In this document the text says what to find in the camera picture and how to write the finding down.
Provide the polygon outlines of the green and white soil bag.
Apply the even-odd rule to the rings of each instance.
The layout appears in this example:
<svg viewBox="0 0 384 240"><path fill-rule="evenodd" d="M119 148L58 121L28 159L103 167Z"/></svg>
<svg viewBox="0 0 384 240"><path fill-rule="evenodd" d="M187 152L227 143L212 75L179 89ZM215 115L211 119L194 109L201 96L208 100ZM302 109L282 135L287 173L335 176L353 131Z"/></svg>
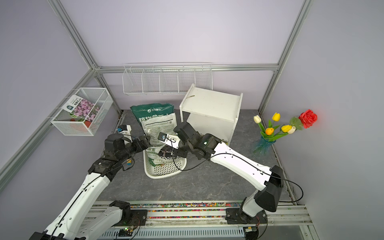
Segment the green and white soil bag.
<svg viewBox="0 0 384 240"><path fill-rule="evenodd" d="M173 156L173 150L175 149L165 144L150 147L146 150L146 157L149 161L149 164L153 167L172 163L173 160L177 162L181 158L178 156Z"/></svg>

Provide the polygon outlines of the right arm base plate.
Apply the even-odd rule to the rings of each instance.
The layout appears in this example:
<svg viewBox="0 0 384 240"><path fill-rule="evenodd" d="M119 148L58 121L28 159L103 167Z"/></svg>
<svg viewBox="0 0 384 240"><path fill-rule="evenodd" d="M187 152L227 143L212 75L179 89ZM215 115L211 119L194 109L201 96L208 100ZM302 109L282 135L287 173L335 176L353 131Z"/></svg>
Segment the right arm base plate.
<svg viewBox="0 0 384 240"><path fill-rule="evenodd" d="M243 213L240 208L227 208L225 220L228 225L259 225L268 222L265 211L260 211L255 217Z"/></svg>

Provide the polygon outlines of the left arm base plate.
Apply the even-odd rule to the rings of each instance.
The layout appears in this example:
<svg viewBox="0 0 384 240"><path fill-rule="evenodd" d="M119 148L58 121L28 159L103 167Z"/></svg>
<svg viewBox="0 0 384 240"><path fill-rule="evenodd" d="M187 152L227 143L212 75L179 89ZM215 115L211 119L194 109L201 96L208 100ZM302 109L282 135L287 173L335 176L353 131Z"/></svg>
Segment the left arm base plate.
<svg viewBox="0 0 384 240"><path fill-rule="evenodd" d="M130 210L123 211L123 216L119 222L116 222L113 227L121 227L121 226L144 226L147 221L147 210Z"/></svg>

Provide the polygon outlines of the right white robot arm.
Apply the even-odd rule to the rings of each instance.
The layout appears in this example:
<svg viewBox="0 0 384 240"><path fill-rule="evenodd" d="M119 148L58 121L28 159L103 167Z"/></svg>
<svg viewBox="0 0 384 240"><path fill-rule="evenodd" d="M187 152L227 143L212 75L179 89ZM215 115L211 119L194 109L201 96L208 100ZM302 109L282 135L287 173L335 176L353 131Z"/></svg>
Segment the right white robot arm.
<svg viewBox="0 0 384 240"><path fill-rule="evenodd" d="M185 158L187 153L219 164L238 174L256 191L247 197L241 212L255 217L262 210L276 212L283 190L283 170L279 166L258 164L231 149L212 134L201 135L189 123L183 122L174 128L175 135L160 133L158 140L172 147L173 154Z"/></svg>

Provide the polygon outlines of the large dark green soil bag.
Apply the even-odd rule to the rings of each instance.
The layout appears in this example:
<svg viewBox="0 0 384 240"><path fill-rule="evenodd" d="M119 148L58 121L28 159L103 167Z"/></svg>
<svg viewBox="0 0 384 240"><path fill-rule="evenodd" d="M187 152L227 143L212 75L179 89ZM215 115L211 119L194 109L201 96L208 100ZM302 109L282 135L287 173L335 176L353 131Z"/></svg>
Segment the large dark green soil bag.
<svg viewBox="0 0 384 240"><path fill-rule="evenodd" d="M137 121L141 124L151 118L166 116L174 112L174 105L165 103L153 103L146 105L131 106L130 110L134 114Z"/></svg>

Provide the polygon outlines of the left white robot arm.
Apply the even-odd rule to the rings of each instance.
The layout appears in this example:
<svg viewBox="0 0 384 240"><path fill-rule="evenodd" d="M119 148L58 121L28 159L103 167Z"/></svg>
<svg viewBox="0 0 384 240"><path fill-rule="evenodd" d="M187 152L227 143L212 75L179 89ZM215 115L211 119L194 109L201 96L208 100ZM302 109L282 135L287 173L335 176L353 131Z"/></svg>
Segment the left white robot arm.
<svg viewBox="0 0 384 240"><path fill-rule="evenodd" d="M32 240L96 240L109 228L120 224L139 224L131 205L113 201L101 215L82 226L89 210L103 190L112 182L123 164L136 154L150 147L150 137L140 136L133 140L123 134L111 134L105 140L104 155L93 163L79 190L59 216Z"/></svg>

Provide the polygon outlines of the white fertilizer bag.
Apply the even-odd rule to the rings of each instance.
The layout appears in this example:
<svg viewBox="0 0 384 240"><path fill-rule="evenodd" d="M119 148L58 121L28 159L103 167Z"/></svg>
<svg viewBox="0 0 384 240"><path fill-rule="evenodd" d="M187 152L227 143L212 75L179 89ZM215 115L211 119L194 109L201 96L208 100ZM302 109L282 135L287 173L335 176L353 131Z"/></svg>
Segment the white fertilizer bag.
<svg viewBox="0 0 384 240"><path fill-rule="evenodd" d="M175 135L174 128L177 126L176 114L172 113L165 116L150 118L142 122L145 135L150 136L152 147L163 146L164 143L158 140L160 133Z"/></svg>

